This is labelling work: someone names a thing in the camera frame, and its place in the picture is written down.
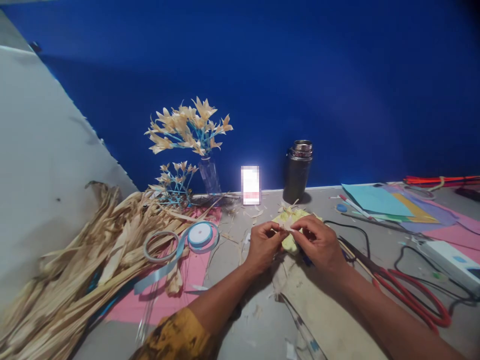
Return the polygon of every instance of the glass vase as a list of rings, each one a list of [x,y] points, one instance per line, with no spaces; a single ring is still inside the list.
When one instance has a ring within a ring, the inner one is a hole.
[[[222,192],[220,190],[219,175],[217,173],[217,167],[215,161],[211,156],[203,156],[198,164],[200,169],[201,178],[205,184],[205,191],[209,195],[215,195]]]

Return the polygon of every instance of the patterned sleeve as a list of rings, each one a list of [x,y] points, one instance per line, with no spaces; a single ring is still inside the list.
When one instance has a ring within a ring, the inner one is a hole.
[[[185,307],[164,317],[130,360],[200,360],[213,352],[211,335]]]

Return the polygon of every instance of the phone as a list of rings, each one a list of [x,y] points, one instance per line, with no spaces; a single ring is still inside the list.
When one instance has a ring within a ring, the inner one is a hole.
[[[243,205],[260,205],[262,191],[260,190],[260,167],[241,167],[241,197]]]

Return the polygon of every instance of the stainless steel thermos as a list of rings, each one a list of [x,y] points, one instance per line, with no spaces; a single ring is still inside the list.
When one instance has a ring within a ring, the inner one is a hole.
[[[308,140],[297,140],[286,154],[285,166],[285,188],[283,189],[283,200],[293,204],[302,197],[307,187],[310,165],[312,164],[312,142]]]

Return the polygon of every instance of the dried corn husk pile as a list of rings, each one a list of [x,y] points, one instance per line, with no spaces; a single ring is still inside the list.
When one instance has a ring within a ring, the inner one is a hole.
[[[157,231],[180,234],[194,210],[183,215],[164,209],[151,192],[135,192],[121,203],[117,187],[95,182],[99,208],[81,232],[63,250],[40,258],[39,275],[25,285],[4,314],[0,332],[0,359],[67,359],[82,336],[88,319],[124,284],[153,268],[143,256],[143,243]],[[171,251],[171,236],[151,242],[149,252]],[[186,247],[183,255],[189,253]],[[88,292],[101,270],[97,287]],[[180,291],[175,268],[167,292]]]

